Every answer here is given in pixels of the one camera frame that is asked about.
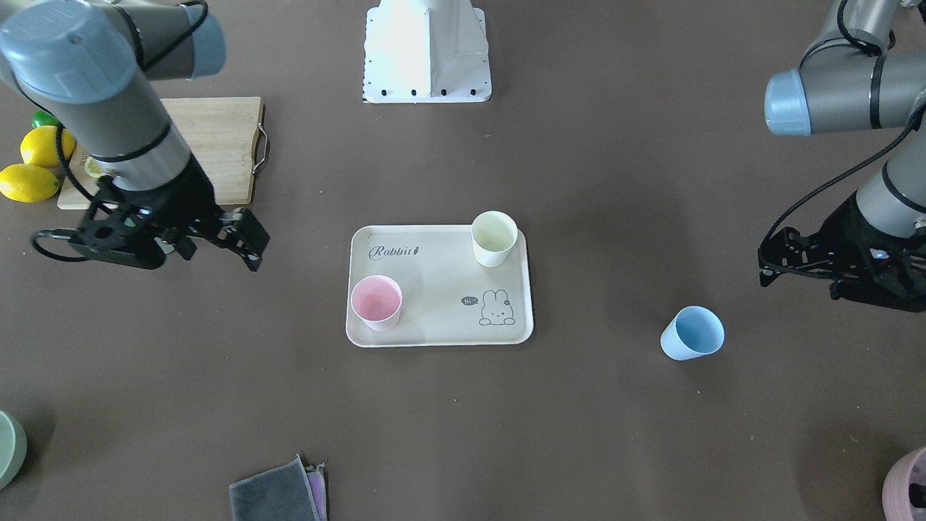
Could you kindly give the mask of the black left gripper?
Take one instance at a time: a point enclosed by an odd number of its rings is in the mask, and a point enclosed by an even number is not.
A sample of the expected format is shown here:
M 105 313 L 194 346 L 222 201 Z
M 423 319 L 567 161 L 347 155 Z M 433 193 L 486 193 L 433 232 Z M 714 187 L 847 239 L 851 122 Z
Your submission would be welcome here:
M 760 286 L 781 274 L 829 279 L 833 300 L 887 309 L 925 310 L 924 234 L 893 237 L 863 218 L 850 197 L 809 237 L 785 227 L 758 248 Z

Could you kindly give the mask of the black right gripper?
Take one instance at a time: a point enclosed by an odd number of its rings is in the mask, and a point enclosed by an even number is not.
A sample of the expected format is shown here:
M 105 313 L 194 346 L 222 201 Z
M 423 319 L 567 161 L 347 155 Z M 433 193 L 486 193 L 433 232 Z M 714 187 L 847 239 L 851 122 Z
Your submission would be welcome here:
M 234 252 L 249 271 L 263 261 L 268 232 L 248 208 L 219 208 L 195 157 L 156 189 L 123 190 L 109 176 L 97 187 L 78 228 L 37 231 L 30 238 L 34 250 L 64 263 L 101 261 L 153 270 L 165 263 L 164 244 L 192 260 L 197 250 L 192 238 L 198 237 Z

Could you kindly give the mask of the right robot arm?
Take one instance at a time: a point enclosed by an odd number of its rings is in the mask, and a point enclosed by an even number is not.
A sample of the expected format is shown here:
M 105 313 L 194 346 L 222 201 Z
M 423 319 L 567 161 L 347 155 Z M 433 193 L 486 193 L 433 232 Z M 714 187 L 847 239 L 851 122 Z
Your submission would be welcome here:
M 62 263 L 158 269 L 194 238 L 257 271 L 268 232 L 249 210 L 222 210 L 152 80 L 195 79 L 224 66 L 226 47 L 205 1 L 4 1 L 2 80 L 56 117 L 103 169 L 75 229 L 30 241 Z

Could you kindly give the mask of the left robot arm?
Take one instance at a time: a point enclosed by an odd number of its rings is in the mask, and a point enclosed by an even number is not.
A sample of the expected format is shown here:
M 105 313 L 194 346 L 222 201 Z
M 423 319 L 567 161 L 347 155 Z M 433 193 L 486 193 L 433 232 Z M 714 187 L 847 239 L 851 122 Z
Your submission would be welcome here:
M 757 251 L 762 287 L 796 274 L 829 280 L 834 300 L 925 309 L 925 56 L 891 53 L 900 9 L 923 13 L 924 3 L 834 1 L 801 64 L 768 82 L 765 117 L 774 135 L 901 133 L 857 165 L 893 152 L 817 233 L 804 237 L 774 222 Z

